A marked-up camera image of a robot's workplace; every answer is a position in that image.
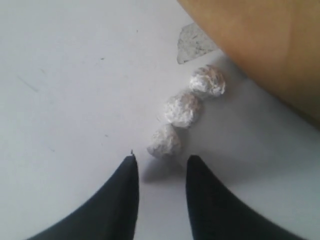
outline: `aluminum foil ball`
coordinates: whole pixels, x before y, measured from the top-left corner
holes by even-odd
[[[182,149],[182,144],[177,132],[171,124],[163,125],[152,136],[147,147],[150,155],[157,159],[166,159],[177,156]]]
[[[223,74],[216,67],[206,65],[194,71],[189,87],[199,98],[206,99],[224,94],[226,82]]]
[[[166,120],[177,128],[189,128],[200,116],[202,103],[190,91],[172,96],[164,105]]]

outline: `floor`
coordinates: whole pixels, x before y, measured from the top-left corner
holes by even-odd
[[[309,240],[320,224],[320,133],[221,51],[179,65],[193,21],[176,1],[0,0],[0,239],[30,237],[83,204],[133,150],[137,240],[192,240],[184,172],[150,157],[163,102],[197,67],[226,94],[185,137],[245,203]]]

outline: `white surface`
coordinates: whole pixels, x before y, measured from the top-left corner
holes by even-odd
[[[0,239],[68,215],[131,149],[142,176],[154,106],[213,60],[229,88],[206,105],[184,155],[200,154],[255,210],[318,239],[319,133],[219,52],[178,65],[191,22],[171,0],[0,1]],[[192,239],[183,177],[142,182],[140,195],[137,240]]]

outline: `white floor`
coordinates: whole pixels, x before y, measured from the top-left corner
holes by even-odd
[[[212,62],[228,91],[205,106],[180,163],[201,155],[252,208],[318,239],[319,132],[220,51],[178,65],[178,36],[190,23],[172,0],[0,0],[1,240],[61,220],[131,149],[141,179],[148,175],[135,239],[192,240],[183,174],[145,148],[162,103]]]

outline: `wooden surface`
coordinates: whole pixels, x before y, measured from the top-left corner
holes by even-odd
[[[320,2],[178,0],[249,77],[320,122]]]

